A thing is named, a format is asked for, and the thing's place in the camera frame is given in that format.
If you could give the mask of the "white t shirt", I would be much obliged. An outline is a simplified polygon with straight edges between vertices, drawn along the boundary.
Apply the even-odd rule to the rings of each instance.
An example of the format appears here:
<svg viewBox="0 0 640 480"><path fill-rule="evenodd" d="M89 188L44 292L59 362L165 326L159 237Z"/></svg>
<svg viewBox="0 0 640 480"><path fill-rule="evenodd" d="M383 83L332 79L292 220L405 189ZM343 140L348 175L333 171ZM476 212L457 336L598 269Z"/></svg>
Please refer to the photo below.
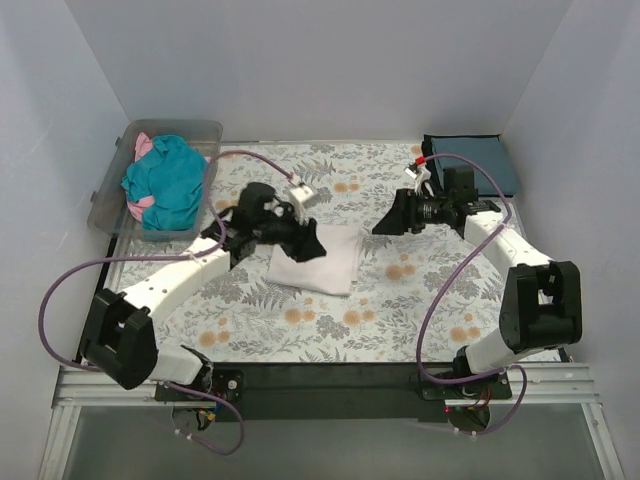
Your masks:
<svg viewBox="0 0 640 480"><path fill-rule="evenodd" d="M358 277L361 229L320 224L317 236L326 250L324 257L297 263L287 257L281 247L276 246L266 281L331 296L349 296L352 284Z"/></svg>

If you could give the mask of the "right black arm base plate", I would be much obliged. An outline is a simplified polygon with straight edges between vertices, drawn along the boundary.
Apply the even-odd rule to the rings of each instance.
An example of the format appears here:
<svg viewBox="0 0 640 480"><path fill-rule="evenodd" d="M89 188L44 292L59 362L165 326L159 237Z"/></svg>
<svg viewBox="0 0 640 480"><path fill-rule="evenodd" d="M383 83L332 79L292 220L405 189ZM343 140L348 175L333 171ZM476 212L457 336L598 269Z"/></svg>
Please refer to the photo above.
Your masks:
<svg viewBox="0 0 640 480"><path fill-rule="evenodd" d="M473 406L492 400L512 398L512 390L505 374L455 385L434 383L421 377L417 371L409 374L404 387L425 401L462 400Z"/></svg>

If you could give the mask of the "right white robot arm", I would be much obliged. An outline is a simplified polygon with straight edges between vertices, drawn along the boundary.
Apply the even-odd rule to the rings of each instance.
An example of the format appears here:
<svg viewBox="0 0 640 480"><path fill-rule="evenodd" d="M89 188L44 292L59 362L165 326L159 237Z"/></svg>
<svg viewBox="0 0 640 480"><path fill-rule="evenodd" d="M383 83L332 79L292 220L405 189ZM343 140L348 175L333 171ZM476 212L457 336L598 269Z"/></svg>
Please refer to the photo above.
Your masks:
<svg viewBox="0 0 640 480"><path fill-rule="evenodd" d="M461 348L448 375L434 381L453 383L464 397L475 397L489 375L543 350L577 343L583 333L581 278L571 261L555 261L509 227L506 204L480 198L470 167L448 168L437 186L423 164L406 168L414 182L397 190L375 235L417 234L444 224L473 245L500 273L505 284L498 326L482 340Z"/></svg>

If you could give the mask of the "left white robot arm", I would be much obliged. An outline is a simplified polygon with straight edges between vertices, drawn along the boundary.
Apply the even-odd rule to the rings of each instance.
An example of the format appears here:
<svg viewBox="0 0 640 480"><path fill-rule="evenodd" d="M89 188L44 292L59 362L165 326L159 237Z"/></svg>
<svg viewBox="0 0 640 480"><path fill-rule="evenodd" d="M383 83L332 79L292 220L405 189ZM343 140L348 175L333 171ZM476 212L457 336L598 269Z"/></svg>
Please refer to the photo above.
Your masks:
<svg viewBox="0 0 640 480"><path fill-rule="evenodd" d="M317 222L305 216L314 195L298 183L282 200L273 187L249 183L237 204L216 214L178 260L120 292L103 289L94 296L81 356L126 390L147 380L172 382L190 399L205 398L213 386L211 361L190 347L161 343L156 325L259 245L276 245L297 263L324 257Z"/></svg>

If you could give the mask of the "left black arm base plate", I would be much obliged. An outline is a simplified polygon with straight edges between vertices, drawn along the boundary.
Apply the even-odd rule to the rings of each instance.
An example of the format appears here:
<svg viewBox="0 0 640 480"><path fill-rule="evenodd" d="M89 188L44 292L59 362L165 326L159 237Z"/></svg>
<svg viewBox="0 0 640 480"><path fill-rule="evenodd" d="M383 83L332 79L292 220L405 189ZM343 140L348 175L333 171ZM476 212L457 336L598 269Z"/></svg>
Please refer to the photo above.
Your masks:
<svg viewBox="0 0 640 480"><path fill-rule="evenodd" d="M196 376L196 379L186 388L196 391L196 394L184 393L163 385L155 388L154 399L159 402L206 401L202 395L206 393L220 397L229 402L235 402L242 396L244 374L241 370L208 369Z"/></svg>

